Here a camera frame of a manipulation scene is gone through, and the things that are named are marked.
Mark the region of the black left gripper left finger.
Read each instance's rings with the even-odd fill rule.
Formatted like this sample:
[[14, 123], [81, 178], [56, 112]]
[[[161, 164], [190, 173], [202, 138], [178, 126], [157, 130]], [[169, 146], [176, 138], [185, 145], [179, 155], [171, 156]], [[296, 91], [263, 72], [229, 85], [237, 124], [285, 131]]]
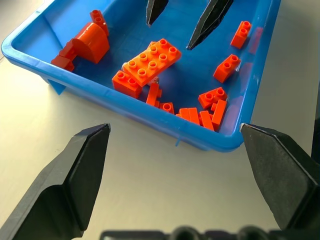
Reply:
[[75, 134], [35, 178], [0, 228], [0, 238], [81, 238], [100, 189], [110, 132], [105, 123]]

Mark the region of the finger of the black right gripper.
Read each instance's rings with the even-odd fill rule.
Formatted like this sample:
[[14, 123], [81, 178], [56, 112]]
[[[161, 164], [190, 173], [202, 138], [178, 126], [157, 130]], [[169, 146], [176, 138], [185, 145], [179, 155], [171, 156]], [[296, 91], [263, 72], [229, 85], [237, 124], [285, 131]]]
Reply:
[[146, 24], [151, 26], [168, 4], [168, 0], [148, 0], [146, 6]]
[[200, 16], [187, 45], [188, 50], [193, 50], [201, 44], [222, 22], [233, 0], [210, 0]]

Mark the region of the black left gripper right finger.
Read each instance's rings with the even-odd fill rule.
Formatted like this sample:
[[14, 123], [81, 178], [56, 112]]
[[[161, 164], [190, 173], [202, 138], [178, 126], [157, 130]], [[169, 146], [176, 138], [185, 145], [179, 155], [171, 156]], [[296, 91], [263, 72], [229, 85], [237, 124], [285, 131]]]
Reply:
[[256, 184], [280, 229], [320, 227], [320, 165], [289, 135], [240, 127]]

